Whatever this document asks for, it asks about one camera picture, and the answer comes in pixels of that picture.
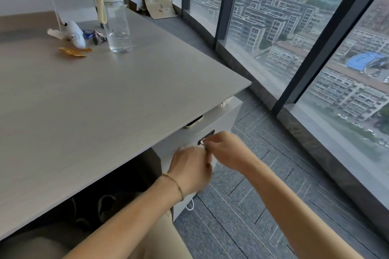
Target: desk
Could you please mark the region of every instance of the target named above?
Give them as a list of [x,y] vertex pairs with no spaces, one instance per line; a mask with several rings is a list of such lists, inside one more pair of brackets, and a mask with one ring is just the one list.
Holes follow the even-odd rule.
[[126,54],[104,44],[68,57],[46,29],[0,36],[0,239],[250,85],[127,16]]

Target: clear water bottle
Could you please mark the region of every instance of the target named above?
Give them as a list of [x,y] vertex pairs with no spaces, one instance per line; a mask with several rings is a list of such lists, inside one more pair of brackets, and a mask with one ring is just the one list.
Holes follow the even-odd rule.
[[107,32],[108,44],[113,52],[131,50],[124,0],[95,0],[97,16]]

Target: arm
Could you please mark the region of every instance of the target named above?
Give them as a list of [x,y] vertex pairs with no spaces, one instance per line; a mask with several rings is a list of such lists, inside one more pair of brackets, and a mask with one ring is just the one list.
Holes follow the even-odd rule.
[[220,132],[204,142],[219,162],[250,181],[300,259],[363,259],[236,135]]
[[[201,190],[212,177],[211,158],[202,148],[175,153],[169,175],[186,196]],[[64,259],[126,259],[149,229],[173,205],[181,201],[177,184],[161,176],[142,195],[87,237]]]

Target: bracelet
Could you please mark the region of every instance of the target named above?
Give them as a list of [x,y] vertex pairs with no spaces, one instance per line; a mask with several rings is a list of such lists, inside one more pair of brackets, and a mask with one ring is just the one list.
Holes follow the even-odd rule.
[[180,191],[181,193],[181,202],[184,200],[184,193],[182,192],[182,189],[181,187],[179,186],[178,182],[174,180],[173,177],[171,177],[168,173],[162,173],[162,176],[166,176],[168,178],[170,178],[171,180],[173,180],[175,182],[175,184],[177,184],[177,187],[178,187],[178,190]]

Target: cityscape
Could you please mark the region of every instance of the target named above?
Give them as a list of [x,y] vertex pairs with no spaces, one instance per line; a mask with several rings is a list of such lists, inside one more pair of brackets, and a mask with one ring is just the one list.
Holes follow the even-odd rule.
[[[341,1],[235,0],[227,45],[244,52],[242,65],[269,74],[282,93]],[[220,6],[221,0],[190,0],[190,14],[212,33]],[[369,159],[386,161],[389,173],[388,57],[389,0],[375,0],[300,102]]]

